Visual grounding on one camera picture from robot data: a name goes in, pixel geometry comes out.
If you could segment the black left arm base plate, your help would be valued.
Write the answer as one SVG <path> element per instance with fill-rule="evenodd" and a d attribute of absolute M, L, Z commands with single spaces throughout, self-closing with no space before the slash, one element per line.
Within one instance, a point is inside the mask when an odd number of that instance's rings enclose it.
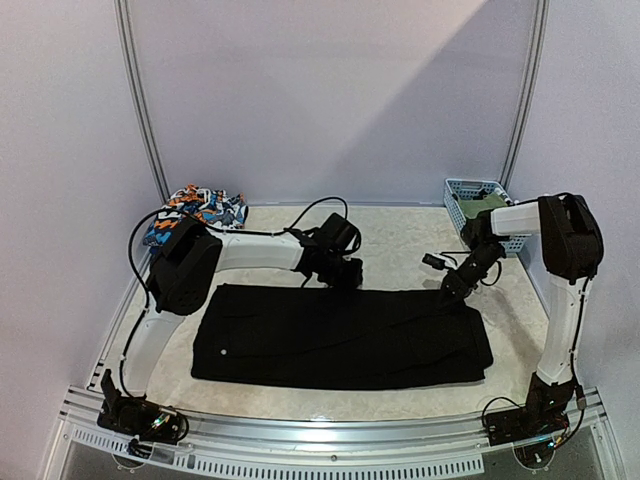
<path fill-rule="evenodd" d="M 100 382 L 104 400 L 97 425 L 142 442 L 177 445 L 189 433 L 187 417 L 173 409 L 148 401 L 144 396 L 124 395 L 107 369 Z"/>

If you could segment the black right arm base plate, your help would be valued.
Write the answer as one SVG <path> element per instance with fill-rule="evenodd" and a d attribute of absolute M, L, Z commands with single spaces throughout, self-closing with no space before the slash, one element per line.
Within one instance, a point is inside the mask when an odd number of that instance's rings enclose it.
<path fill-rule="evenodd" d="M 587 406 L 582 390 L 576 394 L 580 417 L 571 426 L 566 407 L 570 398 L 547 394 L 542 390 L 531 392 L 523 406 L 510 398 L 491 399 L 481 412 L 481 424 L 491 446 L 516 443 L 527 439 L 548 438 L 552 449 L 566 444 L 581 427 Z"/>

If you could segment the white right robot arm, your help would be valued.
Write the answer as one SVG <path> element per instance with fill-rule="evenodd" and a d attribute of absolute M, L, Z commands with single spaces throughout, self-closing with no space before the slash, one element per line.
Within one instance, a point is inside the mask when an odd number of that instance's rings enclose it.
<path fill-rule="evenodd" d="M 543 396 L 563 394 L 570 399 L 578 385 L 575 367 L 584 312 L 604 258 L 595 217 L 583 196 L 566 192 L 484 210 L 462 229 L 470 248 L 463 263 L 457 268 L 440 266 L 447 271 L 440 286 L 441 301 L 462 301 L 505 256 L 503 243 L 508 238 L 533 234 L 540 236 L 551 293 L 544 349 L 529 387 L 541 397 L 517 415 L 517 427 L 527 436 L 539 435 L 555 420 L 555 406 Z"/>

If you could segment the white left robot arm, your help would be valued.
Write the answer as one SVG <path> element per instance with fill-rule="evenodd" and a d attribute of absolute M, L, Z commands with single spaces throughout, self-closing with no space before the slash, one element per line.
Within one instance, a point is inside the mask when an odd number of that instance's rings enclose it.
<path fill-rule="evenodd" d="M 332 213 L 319 227 L 295 225 L 276 231 L 216 227 L 176 207 L 146 215 L 177 225 L 151 259 L 146 276 L 134 275 L 144 292 L 144 306 L 119 356 L 118 380 L 128 396 L 108 410 L 128 434 L 148 426 L 148 412 L 131 397 L 143 397 L 168 341 L 184 319 L 208 298 L 216 273 L 238 269 L 278 269 L 316 278 L 331 288 L 356 289 L 363 282 L 360 230 L 347 214 Z"/>

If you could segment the black trousers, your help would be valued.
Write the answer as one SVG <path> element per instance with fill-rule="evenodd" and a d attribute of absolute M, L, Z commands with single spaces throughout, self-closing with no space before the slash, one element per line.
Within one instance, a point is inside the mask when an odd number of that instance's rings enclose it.
<path fill-rule="evenodd" d="M 193 343 L 198 380 L 332 391 L 475 383 L 494 362 L 480 312 L 436 290 L 224 284 Z"/>

